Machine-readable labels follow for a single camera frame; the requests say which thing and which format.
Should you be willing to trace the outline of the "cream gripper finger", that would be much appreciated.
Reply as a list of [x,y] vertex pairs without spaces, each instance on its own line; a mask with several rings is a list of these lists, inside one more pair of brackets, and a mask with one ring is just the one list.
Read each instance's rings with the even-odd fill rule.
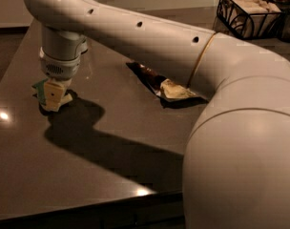
[[65,95],[65,88],[57,83],[47,81],[44,83],[45,109],[57,112],[61,107]]

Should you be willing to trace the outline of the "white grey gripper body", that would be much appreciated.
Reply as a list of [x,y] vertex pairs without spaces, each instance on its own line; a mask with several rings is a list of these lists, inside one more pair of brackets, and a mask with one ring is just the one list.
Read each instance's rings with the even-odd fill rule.
[[72,79],[80,65],[81,51],[78,48],[44,48],[39,53],[41,70],[48,78],[57,81]]

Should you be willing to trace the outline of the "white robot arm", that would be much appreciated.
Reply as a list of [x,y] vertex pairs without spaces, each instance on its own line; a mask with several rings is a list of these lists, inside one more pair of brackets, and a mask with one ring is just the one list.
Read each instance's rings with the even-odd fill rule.
[[97,0],[24,0],[45,27],[41,57],[72,77],[79,38],[207,101],[183,161],[187,229],[290,229],[290,62],[256,45]]

